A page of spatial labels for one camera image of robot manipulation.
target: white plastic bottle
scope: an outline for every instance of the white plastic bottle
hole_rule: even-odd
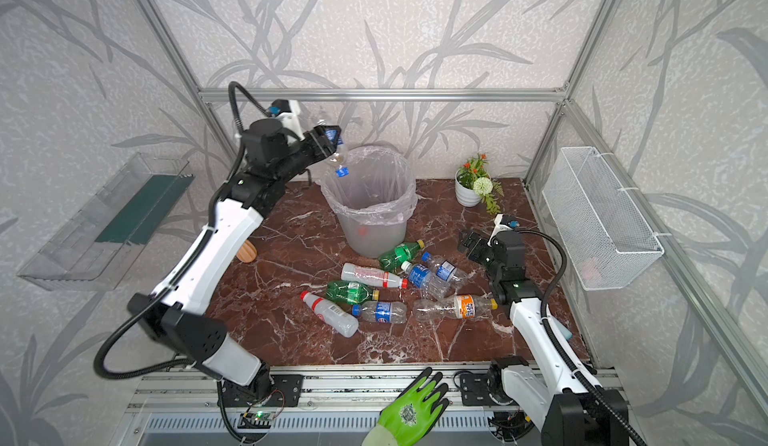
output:
[[[389,322],[401,325],[406,322],[406,305],[400,301],[366,301],[352,307],[355,317],[368,322]]]
[[[475,295],[450,296],[437,300],[417,299],[413,304],[413,315],[417,321],[431,321],[439,318],[483,319],[490,318],[491,311],[498,308],[493,298]]]
[[[341,279],[344,281],[358,281],[374,288],[407,288],[408,279],[401,278],[397,274],[382,271],[378,268],[365,268],[350,262],[345,262],[341,268]]]
[[[326,130],[326,136],[331,143],[336,140],[336,132],[334,130]],[[336,175],[339,178],[350,174],[350,171],[344,166],[346,154],[348,152],[346,144],[344,144],[341,140],[341,136],[339,136],[339,144],[336,145],[336,152],[326,158],[326,162],[331,164],[333,169],[336,170]]]
[[[435,299],[442,299],[446,297],[451,288],[451,285],[437,278],[424,265],[411,264],[410,261],[405,261],[401,268],[408,275],[410,283],[421,290],[422,297],[431,296]]]
[[[339,306],[327,299],[315,296],[309,291],[301,293],[301,299],[312,308],[318,318],[325,324],[333,326],[345,338],[354,335],[360,326],[357,318],[345,313]]]
[[[469,281],[469,275],[467,273],[446,261],[442,256],[435,256],[428,252],[424,252],[424,254],[422,254],[422,261],[427,264],[430,271],[437,275],[437,278],[454,285],[457,290],[460,286],[464,286],[467,284],[467,281]]]

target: glove logo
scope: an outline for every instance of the glove logo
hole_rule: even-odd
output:
[[[416,410],[413,407],[413,403],[406,404],[400,408],[400,420],[408,426],[416,426]]]

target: white ribbed pot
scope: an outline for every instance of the white ribbed pot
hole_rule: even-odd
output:
[[[458,182],[458,171],[456,171],[454,181],[456,182],[456,200],[458,200],[460,205],[471,208],[480,202],[480,195],[473,190],[465,188]]]

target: trash can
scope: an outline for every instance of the trash can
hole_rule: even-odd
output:
[[[350,247],[376,258],[405,239],[416,208],[416,179],[405,157],[381,146],[351,150],[346,166],[347,176],[327,171],[318,182]]]

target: blue label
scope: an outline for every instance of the blue label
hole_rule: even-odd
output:
[[[328,141],[333,144],[333,141],[336,139],[336,130],[326,130],[326,137],[328,138]],[[339,137],[339,144],[344,144],[344,142],[341,141],[341,137]]]
[[[429,276],[429,270],[424,266],[417,264],[411,269],[411,274],[408,275],[408,280],[417,288],[426,286],[427,277]]]
[[[376,304],[376,322],[389,322],[389,314],[392,312],[390,302],[379,301]]]
[[[456,266],[450,262],[444,261],[439,268],[437,268],[437,278],[447,281]]]

